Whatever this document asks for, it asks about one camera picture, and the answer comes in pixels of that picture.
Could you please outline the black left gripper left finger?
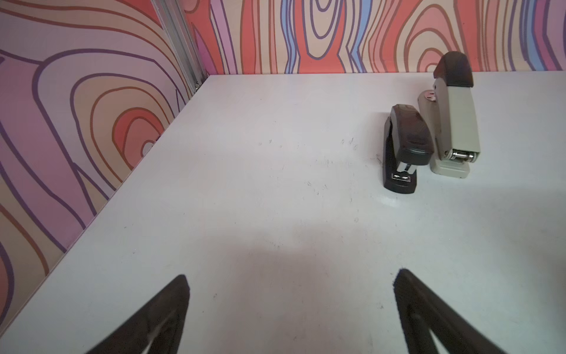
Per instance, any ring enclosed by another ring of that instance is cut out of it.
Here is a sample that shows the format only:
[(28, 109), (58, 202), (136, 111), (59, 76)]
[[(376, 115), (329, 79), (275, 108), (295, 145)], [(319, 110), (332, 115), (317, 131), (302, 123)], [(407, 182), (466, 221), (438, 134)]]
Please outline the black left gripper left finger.
[(190, 286), (180, 274), (90, 353), (177, 353), (190, 303)]

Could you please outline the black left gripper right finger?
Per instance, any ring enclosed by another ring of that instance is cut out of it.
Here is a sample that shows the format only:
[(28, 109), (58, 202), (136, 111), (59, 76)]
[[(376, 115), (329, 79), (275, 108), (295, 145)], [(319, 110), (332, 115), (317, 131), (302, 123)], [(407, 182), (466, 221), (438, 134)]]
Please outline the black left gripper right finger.
[(395, 278), (394, 295), (409, 353), (437, 353), (435, 337), (449, 353), (503, 352), (406, 268)]

